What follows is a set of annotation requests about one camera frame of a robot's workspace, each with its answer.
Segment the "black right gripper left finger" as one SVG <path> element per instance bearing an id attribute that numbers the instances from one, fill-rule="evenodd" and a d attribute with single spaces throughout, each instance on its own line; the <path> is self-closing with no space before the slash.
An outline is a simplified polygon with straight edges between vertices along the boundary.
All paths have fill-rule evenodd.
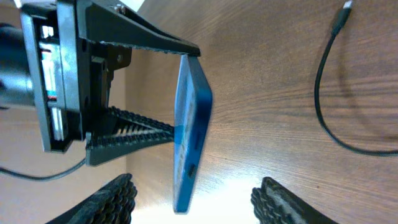
<path id="1" fill-rule="evenodd" d="M 131 179 L 130 173 L 117 176 L 84 201 L 49 222 L 130 224 L 137 195 L 136 186 Z"/>

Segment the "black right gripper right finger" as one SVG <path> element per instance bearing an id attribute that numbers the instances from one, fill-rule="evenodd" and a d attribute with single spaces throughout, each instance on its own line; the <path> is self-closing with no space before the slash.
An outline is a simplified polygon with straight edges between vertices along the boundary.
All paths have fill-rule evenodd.
<path id="1" fill-rule="evenodd" d="M 251 203 L 262 224 L 337 224 L 271 177 L 252 189 Z"/>

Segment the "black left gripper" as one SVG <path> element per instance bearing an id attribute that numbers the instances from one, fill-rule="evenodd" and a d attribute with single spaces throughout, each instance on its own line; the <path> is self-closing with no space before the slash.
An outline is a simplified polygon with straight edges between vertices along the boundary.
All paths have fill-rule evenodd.
<path id="1" fill-rule="evenodd" d="M 98 166 L 172 142 L 173 126 L 106 108 L 113 73 L 130 64 L 130 47 L 196 57 L 199 47 L 158 29 L 121 1 L 86 1 L 82 37 L 78 3 L 32 2 L 21 8 L 44 151 L 63 153 L 86 137 L 86 165 Z"/>

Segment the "blue Galaxy smartphone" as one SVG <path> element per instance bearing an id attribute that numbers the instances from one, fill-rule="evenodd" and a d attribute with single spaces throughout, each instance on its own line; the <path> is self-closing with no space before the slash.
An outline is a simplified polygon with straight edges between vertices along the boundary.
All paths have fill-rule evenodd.
<path id="1" fill-rule="evenodd" d="M 195 186 L 213 94 L 197 57 L 183 55 L 180 61 L 174 106 L 173 208 L 187 213 Z"/>

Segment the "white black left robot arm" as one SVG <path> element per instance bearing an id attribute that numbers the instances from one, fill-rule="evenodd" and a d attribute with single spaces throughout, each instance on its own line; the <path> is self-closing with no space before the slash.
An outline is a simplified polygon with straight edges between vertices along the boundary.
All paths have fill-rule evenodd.
<path id="1" fill-rule="evenodd" d="M 170 142 L 171 125 L 108 105 L 133 49 L 200 54 L 120 1 L 26 3 L 20 28 L 1 24 L 1 106 L 36 109 L 45 152 L 85 141 L 89 166 Z"/>

